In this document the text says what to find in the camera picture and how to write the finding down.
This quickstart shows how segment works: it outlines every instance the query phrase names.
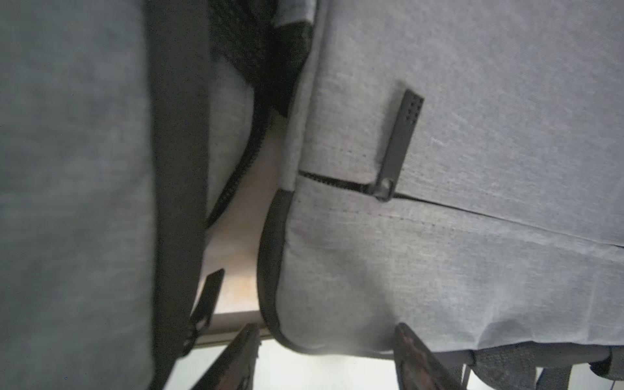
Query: shoulder strap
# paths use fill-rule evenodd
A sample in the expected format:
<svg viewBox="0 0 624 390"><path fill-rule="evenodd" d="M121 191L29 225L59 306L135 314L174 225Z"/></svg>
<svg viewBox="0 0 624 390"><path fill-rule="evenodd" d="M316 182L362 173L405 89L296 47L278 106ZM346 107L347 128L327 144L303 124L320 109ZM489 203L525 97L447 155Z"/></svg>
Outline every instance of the shoulder strap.
<svg viewBox="0 0 624 390"><path fill-rule="evenodd" d="M154 379L163 388L187 331L202 264L208 165L205 0L145 2L156 193Z"/></svg>
<svg viewBox="0 0 624 390"><path fill-rule="evenodd" d="M590 363L592 371L612 381L624 381L624 346L612 346L610 349L606 360Z"/></svg>
<svg viewBox="0 0 624 390"><path fill-rule="evenodd" d="M536 390L568 390L572 366L545 368L537 380Z"/></svg>

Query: zipper track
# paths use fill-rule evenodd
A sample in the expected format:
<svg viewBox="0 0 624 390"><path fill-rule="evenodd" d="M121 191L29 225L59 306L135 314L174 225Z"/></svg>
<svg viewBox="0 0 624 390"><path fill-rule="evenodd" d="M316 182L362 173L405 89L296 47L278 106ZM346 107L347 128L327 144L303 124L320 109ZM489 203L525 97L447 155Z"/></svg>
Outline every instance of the zipper track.
<svg viewBox="0 0 624 390"><path fill-rule="evenodd" d="M299 171L299 174L303 177L307 177L308 179L314 180L315 182L319 182L319 183L323 183L332 187L340 188L342 190L365 193L366 195L371 194L370 185L368 184L348 182L346 180L340 180L340 179L333 178L333 177L317 175L315 173L305 172L302 170Z"/></svg>
<svg viewBox="0 0 624 390"><path fill-rule="evenodd" d="M333 178L333 177L317 175L316 173L305 172L305 171L302 171L302 170L299 171L299 174L301 176L303 176L303 177L306 177L308 179L314 180L315 182L319 182L319 183L323 183L325 185L329 185L329 186L332 186L332 187L340 188L342 190L354 191L354 192L358 192L358 193L362 193L364 195L369 195L371 197L374 197L374 195L373 195L373 186L374 186L374 184L355 183L355 182L350 182L348 180L341 180L341 179L337 179L337 178ZM430 201L430 200L416 198L416 197L412 197L410 195L406 195L404 193L395 192L394 195L392 196L392 198L411 200L413 202L428 203L430 205L435 205L435 206L440 206L440 207L445 207L445 208L451 208L453 210L457 210L457 211L461 211L461 212L465 212L465 213L470 213L470 214L474 214L474 215L480 215L482 217L494 218L494 219L505 221L505 222L512 222L512 221L508 221L508 220L506 220L504 218L495 217L493 215L483 214L483 213L474 212L474 211L471 211L471 210L466 210L465 208L445 205L443 203L438 203L438 202L433 202L433 201Z"/></svg>
<svg viewBox="0 0 624 390"><path fill-rule="evenodd" d="M234 194L236 194L236 191L238 190L240 182L243 180L243 177L256 160L256 157L260 152L260 148L262 147L262 142L265 139L270 106L266 103L267 99L263 96L257 95L253 100L253 118L247 145L245 146L243 155L238 161L236 168L234 168L234 172L232 172L230 178L225 183L215 206L212 208L212 211L206 219L206 229L209 229L212 225L214 225L230 205L230 202L234 198Z"/></svg>

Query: black strap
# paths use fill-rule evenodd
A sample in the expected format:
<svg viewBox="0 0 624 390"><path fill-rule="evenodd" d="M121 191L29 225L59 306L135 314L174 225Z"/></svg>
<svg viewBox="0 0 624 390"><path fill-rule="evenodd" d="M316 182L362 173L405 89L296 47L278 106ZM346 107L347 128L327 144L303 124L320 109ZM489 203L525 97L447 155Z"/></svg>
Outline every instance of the black strap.
<svg viewBox="0 0 624 390"><path fill-rule="evenodd" d="M205 0L145 2L155 165L154 378L182 349L202 262L208 161Z"/></svg>
<svg viewBox="0 0 624 390"><path fill-rule="evenodd" d="M448 366L445 365L444 366L446 368L446 371L449 372L449 374L455 378L455 380L457 381L457 383L462 383L462 376L464 373L464 366Z"/></svg>
<svg viewBox="0 0 624 390"><path fill-rule="evenodd" d="M191 352L191 349L195 346L195 342L199 336L199 330L210 326L210 320L212 319L212 314L214 313L217 305L217 299L219 298L219 292L221 291L224 275L225 270L221 268L220 270L206 276L202 292L199 294L199 300L197 301L197 305L195 305L195 309L193 309L191 318L188 321L187 338L184 340L180 357L186 356Z"/></svg>
<svg viewBox="0 0 624 390"><path fill-rule="evenodd" d="M308 21L285 24L271 32L271 99L283 117L288 116L299 73L312 48L314 25Z"/></svg>
<svg viewBox="0 0 624 390"><path fill-rule="evenodd" d="M612 381L624 381L624 346L612 346L611 356L603 361L590 363L592 371Z"/></svg>
<svg viewBox="0 0 624 390"><path fill-rule="evenodd" d="M470 369L470 366L466 366L466 370L464 371L464 378L462 379L462 387L464 389L468 388L468 382L470 381L470 372L472 370Z"/></svg>
<svg viewBox="0 0 624 390"><path fill-rule="evenodd" d="M572 366L545 368L537 380L536 390L568 390Z"/></svg>

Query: wooden floor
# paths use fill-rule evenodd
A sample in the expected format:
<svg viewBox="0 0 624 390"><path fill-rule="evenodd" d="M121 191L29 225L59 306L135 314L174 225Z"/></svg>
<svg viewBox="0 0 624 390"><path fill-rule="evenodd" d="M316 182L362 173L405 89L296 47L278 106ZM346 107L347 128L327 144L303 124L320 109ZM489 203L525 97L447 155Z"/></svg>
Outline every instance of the wooden floor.
<svg viewBox="0 0 624 390"><path fill-rule="evenodd" d="M258 157L243 178L230 207L209 232L200 283L209 273L225 269L215 313L259 310L258 245L266 213L278 188L284 126L285 119L274 113Z"/></svg>

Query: gray backpack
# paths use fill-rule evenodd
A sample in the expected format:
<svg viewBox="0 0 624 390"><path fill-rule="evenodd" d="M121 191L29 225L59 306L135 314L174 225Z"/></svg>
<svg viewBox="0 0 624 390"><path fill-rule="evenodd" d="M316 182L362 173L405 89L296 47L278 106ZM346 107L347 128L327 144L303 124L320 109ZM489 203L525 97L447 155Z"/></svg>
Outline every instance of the gray backpack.
<svg viewBox="0 0 624 390"><path fill-rule="evenodd" d="M623 21L321 0L258 259L275 338L383 358L405 322L497 389L624 379Z"/></svg>
<svg viewBox="0 0 624 390"><path fill-rule="evenodd" d="M497 389L624 379L622 25L607 0L7 4L0 382L162 388L273 109L279 342L392 358L406 323Z"/></svg>

